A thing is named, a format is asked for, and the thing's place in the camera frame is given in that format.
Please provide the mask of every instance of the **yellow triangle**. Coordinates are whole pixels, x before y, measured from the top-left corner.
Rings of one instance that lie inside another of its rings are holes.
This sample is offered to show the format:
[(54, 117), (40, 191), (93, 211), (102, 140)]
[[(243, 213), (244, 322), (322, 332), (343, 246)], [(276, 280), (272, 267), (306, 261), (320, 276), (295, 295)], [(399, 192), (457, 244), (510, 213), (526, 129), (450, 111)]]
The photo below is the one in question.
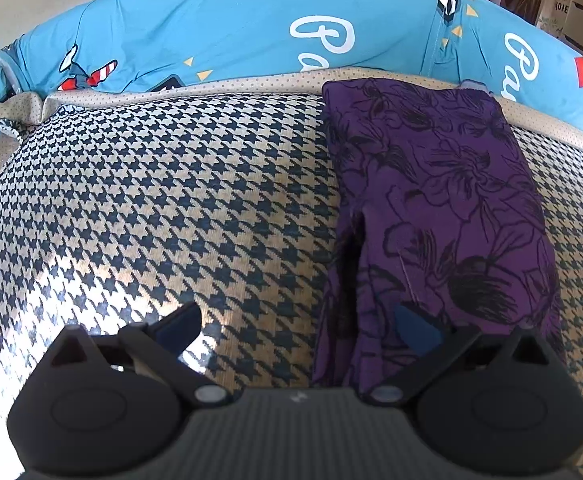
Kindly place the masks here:
[(203, 72), (196, 72), (198, 79), (205, 81), (214, 70), (204, 70)]

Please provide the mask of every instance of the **floral print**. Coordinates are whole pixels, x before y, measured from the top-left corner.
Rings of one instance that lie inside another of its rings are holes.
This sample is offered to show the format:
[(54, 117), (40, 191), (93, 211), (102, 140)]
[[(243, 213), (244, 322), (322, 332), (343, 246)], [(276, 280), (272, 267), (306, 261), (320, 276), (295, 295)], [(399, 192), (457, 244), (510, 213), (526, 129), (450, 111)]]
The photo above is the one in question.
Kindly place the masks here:
[(498, 103), (384, 79), (323, 97), (341, 205), (315, 383), (367, 391), (414, 362), (398, 305), (442, 327), (537, 328), (562, 357), (554, 251)]

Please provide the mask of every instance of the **printed cloth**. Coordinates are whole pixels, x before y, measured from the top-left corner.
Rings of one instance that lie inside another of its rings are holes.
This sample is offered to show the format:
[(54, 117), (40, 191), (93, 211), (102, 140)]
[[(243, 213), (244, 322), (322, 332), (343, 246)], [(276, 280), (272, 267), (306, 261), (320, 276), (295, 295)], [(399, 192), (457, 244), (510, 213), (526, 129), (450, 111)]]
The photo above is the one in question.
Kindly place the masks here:
[(386, 79), (323, 97), (341, 205), (314, 381), (366, 391), (414, 362), (437, 343), (414, 315), (538, 328), (563, 356), (542, 202), (498, 103)]

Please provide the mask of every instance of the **folded purple garment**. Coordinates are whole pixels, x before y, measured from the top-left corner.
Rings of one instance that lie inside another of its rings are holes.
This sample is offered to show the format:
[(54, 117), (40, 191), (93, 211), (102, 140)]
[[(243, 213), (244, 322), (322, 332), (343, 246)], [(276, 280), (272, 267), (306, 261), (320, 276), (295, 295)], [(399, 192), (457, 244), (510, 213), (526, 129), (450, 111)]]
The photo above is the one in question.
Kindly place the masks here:
[(414, 313), (538, 328), (562, 357), (554, 250), (497, 101), (385, 79), (329, 82), (323, 97), (341, 205), (315, 383), (364, 392), (414, 362), (435, 343)]

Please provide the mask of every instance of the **houndstooth fabric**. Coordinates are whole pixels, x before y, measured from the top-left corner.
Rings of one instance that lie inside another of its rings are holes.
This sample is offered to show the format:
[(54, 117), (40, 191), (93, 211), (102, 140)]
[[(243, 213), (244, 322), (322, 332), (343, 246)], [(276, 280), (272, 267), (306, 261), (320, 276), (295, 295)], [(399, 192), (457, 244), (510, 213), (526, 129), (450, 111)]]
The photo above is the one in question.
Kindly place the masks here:
[(306, 386), (338, 200), (320, 107), (190, 98), (38, 128), (0, 175), (0, 425), (65, 323), (115, 333), (190, 300), (193, 368)]

